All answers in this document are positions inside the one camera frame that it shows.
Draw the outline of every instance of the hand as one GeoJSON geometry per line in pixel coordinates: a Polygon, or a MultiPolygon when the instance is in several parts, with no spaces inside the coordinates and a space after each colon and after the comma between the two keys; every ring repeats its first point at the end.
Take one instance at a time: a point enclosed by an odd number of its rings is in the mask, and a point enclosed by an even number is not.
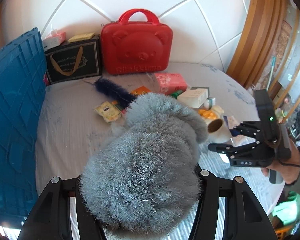
{"type": "MultiPolygon", "coordinates": [[[[293,141],[291,139],[289,140],[291,145],[291,158],[287,161],[282,162],[300,165],[300,152],[293,141]]],[[[295,182],[298,179],[300,173],[300,168],[283,166],[278,162],[278,160],[274,160],[269,167],[261,168],[262,174],[264,176],[268,176],[269,169],[279,172],[286,184],[292,184],[293,182],[295,182]]]]}

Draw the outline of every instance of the red bear handbag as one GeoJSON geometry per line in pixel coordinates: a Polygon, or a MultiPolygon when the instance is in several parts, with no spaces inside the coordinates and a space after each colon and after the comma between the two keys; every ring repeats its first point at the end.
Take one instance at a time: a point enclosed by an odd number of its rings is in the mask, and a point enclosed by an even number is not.
{"type": "Polygon", "coordinates": [[[172,30],[154,13],[145,9],[126,11],[118,22],[105,25],[101,31],[104,66],[112,75],[165,70],[172,36],[172,30]],[[129,21],[136,12],[146,15],[147,21],[129,21]]]}

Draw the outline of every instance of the bed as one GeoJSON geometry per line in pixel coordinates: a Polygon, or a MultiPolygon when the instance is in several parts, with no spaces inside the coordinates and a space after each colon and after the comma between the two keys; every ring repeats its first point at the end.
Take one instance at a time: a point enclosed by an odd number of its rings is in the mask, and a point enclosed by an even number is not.
{"type": "MultiPolygon", "coordinates": [[[[238,83],[221,71],[199,64],[170,63],[167,72],[181,73],[189,86],[210,87],[210,95],[216,97],[217,104],[225,110],[225,115],[234,116],[239,121],[257,120],[253,97],[238,83]]],[[[145,86],[155,91],[152,74],[130,74],[110,76],[104,74],[128,91],[145,86]]],[[[93,85],[75,80],[62,82],[46,88],[46,98],[38,125],[35,148],[36,185],[38,194],[42,192],[54,176],[69,179],[79,176],[89,156],[99,149],[110,135],[110,125],[93,108],[106,101],[97,93],[93,85]]],[[[199,164],[218,177],[233,179],[242,176],[269,214],[275,207],[283,184],[272,185],[258,168],[230,167],[220,156],[201,144],[199,164]]],[[[75,240],[80,239],[77,228],[75,201],[70,200],[71,224],[75,240]]],[[[188,239],[195,216],[194,210],[167,237],[167,239],[188,239]]],[[[216,238],[222,239],[225,200],[220,199],[216,238]]]]}

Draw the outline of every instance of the gold ribbon handle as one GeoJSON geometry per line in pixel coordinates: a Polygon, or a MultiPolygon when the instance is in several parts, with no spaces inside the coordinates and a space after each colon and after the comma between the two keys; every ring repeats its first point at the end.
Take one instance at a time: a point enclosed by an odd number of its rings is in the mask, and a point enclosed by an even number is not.
{"type": "Polygon", "coordinates": [[[60,74],[64,75],[64,76],[71,76],[79,67],[80,61],[81,61],[81,57],[82,57],[82,53],[83,53],[83,48],[82,46],[79,48],[78,54],[77,54],[77,58],[75,60],[75,64],[74,64],[74,68],[72,71],[70,72],[64,72],[62,71],[62,69],[60,68],[60,66],[58,65],[58,63],[53,59],[52,55],[50,55],[50,61],[51,64],[53,65],[54,69],[56,71],[58,71],[60,74]]]}

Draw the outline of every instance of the blue crate lid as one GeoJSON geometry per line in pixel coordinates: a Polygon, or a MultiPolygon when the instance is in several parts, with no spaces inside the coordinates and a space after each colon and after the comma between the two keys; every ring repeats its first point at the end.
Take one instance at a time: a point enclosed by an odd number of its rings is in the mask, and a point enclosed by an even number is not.
{"type": "Polygon", "coordinates": [[[21,228],[38,195],[34,147],[47,64],[40,32],[0,49],[0,225],[21,228]]]}

